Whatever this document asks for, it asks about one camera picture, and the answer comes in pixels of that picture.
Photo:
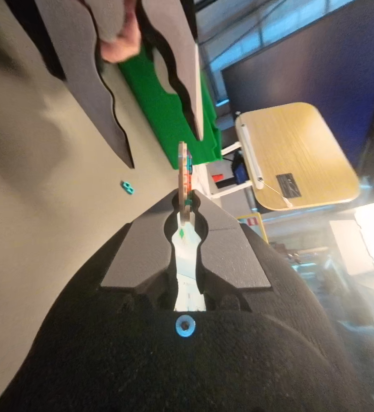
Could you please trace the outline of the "light blue instruction booklet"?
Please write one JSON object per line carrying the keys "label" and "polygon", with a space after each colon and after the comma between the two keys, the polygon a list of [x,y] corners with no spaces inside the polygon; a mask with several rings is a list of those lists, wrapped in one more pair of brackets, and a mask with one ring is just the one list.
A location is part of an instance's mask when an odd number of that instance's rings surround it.
{"label": "light blue instruction booklet", "polygon": [[176,312],[205,312],[204,295],[200,293],[196,281],[196,258],[200,237],[191,222],[177,228],[172,236],[175,249],[178,295]]}

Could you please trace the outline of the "bright white light panel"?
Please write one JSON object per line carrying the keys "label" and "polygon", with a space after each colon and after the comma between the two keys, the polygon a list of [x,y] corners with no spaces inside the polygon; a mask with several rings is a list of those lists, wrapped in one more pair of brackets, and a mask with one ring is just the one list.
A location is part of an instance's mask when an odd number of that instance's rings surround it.
{"label": "bright white light panel", "polygon": [[329,221],[350,276],[374,273],[374,203],[354,210],[351,219]]}

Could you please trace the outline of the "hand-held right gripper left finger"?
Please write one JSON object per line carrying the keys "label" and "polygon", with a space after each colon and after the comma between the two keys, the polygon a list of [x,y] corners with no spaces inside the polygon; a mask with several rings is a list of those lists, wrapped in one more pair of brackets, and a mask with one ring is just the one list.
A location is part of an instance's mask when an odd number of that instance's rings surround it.
{"label": "hand-held right gripper left finger", "polygon": [[178,292],[175,248],[178,230],[175,189],[130,224],[101,287],[142,295],[151,303],[175,303]]}

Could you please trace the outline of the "person's left hand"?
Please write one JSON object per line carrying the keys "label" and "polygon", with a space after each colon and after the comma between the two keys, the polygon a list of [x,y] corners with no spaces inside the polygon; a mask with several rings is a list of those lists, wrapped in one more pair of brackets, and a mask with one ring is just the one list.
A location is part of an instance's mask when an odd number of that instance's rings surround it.
{"label": "person's left hand", "polygon": [[122,63],[138,55],[141,49],[142,35],[136,16],[136,0],[124,2],[126,17],[120,33],[112,42],[100,43],[101,58],[108,63]]}

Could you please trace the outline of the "small blue box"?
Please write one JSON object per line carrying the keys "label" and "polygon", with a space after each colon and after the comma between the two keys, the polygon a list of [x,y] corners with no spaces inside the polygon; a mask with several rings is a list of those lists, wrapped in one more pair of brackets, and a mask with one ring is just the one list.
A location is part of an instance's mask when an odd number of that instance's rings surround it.
{"label": "small blue box", "polygon": [[244,157],[239,150],[234,152],[231,162],[231,170],[237,185],[243,184],[249,180]]}

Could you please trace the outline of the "round cream lego plate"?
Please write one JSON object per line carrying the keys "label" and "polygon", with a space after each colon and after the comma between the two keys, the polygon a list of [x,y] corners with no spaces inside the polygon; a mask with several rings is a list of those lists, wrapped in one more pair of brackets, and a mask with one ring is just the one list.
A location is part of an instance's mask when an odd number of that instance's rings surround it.
{"label": "round cream lego plate", "polygon": [[190,173],[190,170],[187,168],[187,151],[188,147],[187,144],[183,141],[179,142],[178,145],[178,168],[179,168],[179,175],[178,175],[178,199],[179,199],[179,218],[180,218],[180,226],[184,227],[187,223],[191,221],[191,212],[193,209],[192,207],[186,206],[185,201],[187,199],[188,191],[184,186],[185,182],[185,175]]}

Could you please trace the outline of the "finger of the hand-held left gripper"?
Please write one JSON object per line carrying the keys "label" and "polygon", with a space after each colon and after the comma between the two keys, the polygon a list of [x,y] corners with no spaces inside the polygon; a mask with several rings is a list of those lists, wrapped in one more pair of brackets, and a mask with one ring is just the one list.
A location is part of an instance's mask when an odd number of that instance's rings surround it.
{"label": "finger of the hand-held left gripper", "polygon": [[163,90],[180,99],[196,140],[204,139],[204,110],[195,2],[141,1],[141,31],[152,49],[155,74]]}
{"label": "finger of the hand-held left gripper", "polygon": [[125,21],[124,1],[36,0],[65,75],[65,83],[112,151],[129,168],[133,157],[102,78],[99,42],[115,39]]}

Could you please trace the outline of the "glass window black frame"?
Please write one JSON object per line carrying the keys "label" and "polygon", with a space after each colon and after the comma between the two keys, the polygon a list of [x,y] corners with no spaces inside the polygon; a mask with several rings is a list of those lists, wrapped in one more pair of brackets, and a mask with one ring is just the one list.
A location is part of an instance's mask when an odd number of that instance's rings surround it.
{"label": "glass window black frame", "polygon": [[222,70],[351,0],[195,1],[198,44],[216,107],[228,103]]}

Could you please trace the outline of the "wooden-top white tilting stand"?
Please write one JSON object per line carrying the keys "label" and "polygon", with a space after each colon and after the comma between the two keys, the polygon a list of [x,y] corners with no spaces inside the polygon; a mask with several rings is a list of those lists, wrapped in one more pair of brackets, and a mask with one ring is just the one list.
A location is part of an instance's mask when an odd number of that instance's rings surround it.
{"label": "wooden-top white tilting stand", "polygon": [[211,195],[221,198],[252,188],[255,199],[272,211],[328,206],[359,196],[357,174],[318,109],[297,102],[239,113],[238,142],[248,179]]}

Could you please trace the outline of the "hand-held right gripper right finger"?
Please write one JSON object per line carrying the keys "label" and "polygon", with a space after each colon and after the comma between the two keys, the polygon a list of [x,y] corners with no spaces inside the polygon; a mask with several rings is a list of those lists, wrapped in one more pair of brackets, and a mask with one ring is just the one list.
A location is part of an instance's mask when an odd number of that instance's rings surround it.
{"label": "hand-held right gripper right finger", "polygon": [[237,219],[198,190],[192,193],[195,231],[200,237],[196,283],[206,303],[271,290],[262,265]]}

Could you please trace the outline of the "green plastic bin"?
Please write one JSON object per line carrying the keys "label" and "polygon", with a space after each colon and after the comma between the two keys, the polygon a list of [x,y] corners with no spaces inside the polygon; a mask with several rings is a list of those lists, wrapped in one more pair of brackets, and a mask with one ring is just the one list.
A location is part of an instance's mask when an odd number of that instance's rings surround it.
{"label": "green plastic bin", "polygon": [[178,169],[180,141],[187,144],[193,165],[222,159],[221,131],[216,126],[217,114],[204,74],[201,74],[204,139],[198,141],[184,117],[179,96],[164,91],[143,46],[137,56],[118,66],[173,169]]}

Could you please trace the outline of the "colourful lego set box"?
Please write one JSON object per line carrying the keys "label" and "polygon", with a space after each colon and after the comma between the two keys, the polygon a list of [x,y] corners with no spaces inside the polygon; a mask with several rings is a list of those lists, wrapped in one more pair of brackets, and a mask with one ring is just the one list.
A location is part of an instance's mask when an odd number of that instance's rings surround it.
{"label": "colourful lego set box", "polygon": [[248,226],[253,232],[258,234],[267,244],[269,244],[269,240],[267,237],[267,233],[264,227],[264,223],[262,221],[262,215],[259,212],[255,212],[250,215],[245,215],[236,218],[241,224],[245,224]]}

